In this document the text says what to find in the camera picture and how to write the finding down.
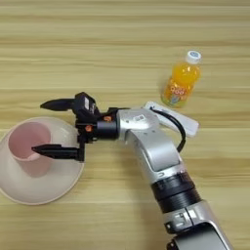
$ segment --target wooden table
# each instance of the wooden table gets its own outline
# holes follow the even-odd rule
[[[180,110],[200,122],[182,157],[235,249],[250,248],[250,2],[248,0],[1,0],[0,129],[49,115],[49,99],[86,91],[99,107],[160,103],[187,50],[202,78]],[[48,205],[0,195],[1,250],[154,250],[170,239],[129,148],[87,147],[84,173]]]

